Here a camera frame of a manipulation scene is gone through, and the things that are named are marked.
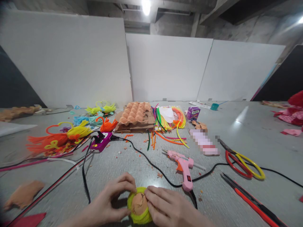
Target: ceiling light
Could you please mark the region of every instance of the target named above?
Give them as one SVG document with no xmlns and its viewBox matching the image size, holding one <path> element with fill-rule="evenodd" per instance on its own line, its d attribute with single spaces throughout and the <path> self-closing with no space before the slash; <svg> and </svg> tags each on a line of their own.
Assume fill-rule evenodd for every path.
<svg viewBox="0 0 303 227">
<path fill-rule="evenodd" d="M 151 11 L 151 2 L 150 0 L 142 0 L 142 9 L 143 13 L 148 16 Z"/>
</svg>

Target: hand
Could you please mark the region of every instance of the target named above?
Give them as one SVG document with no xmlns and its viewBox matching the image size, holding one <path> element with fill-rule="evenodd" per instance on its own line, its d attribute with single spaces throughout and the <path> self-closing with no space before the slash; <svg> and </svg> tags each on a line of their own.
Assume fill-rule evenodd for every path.
<svg viewBox="0 0 303 227">
<path fill-rule="evenodd" d="M 137 192 L 135 179 L 127 172 L 108 182 L 103 191 L 80 215 L 63 223 L 60 227 L 95 227 L 121 221 L 130 215 L 131 211 L 127 208 L 114 209 L 111 201 L 124 191 Z"/>
<path fill-rule="evenodd" d="M 214 227 L 178 192 L 148 186 L 144 194 L 152 220 L 159 227 Z"/>
</svg>

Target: red scissors handle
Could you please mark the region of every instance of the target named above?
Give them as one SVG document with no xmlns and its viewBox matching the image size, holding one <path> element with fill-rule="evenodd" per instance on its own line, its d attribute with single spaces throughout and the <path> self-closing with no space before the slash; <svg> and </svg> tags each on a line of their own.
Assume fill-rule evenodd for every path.
<svg viewBox="0 0 303 227">
<path fill-rule="evenodd" d="M 237 169 L 230 161 L 229 157 L 230 156 L 246 173 L 243 173 L 242 171 L 240 171 L 239 169 Z M 242 176 L 246 177 L 246 178 L 252 178 L 253 174 L 252 172 L 250 172 L 237 158 L 235 158 L 230 152 L 228 152 L 227 150 L 225 151 L 225 158 L 227 163 L 230 165 L 230 167 L 237 171 L 239 174 L 241 174 Z"/>
</svg>

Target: black panel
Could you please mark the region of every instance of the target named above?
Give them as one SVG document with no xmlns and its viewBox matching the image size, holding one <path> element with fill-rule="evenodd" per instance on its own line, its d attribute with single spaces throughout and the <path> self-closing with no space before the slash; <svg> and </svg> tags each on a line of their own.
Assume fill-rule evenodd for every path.
<svg viewBox="0 0 303 227">
<path fill-rule="evenodd" d="M 303 45 L 297 45 L 253 101 L 287 101 L 303 90 Z"/>
<path fill-rule="evenodd" d="M 29 107 L 40 104 L 40 97 L 0 46 L 0 108 Z"/>
<path fill-rule="evenodd" d="M 233 25 L 239 25 L 285 1 L 286 0 L 240 0 L 222 13 L 220 17 Z"/>
</svg>

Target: glue gun trigger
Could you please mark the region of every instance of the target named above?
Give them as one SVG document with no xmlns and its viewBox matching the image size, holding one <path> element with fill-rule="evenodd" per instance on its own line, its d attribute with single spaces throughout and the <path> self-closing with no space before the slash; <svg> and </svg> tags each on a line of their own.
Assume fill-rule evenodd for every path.
<svg viewBox="0 0 303 227">
<path fill-rule="evenodd" d="M 179 163 L 179 161 L 177 161 L 177 163 L 178 163 L 178 167 L 176 168 L 176 170 L 179 170 L 179 171 L 183 172 L 182 166 Z"/>
</svg>

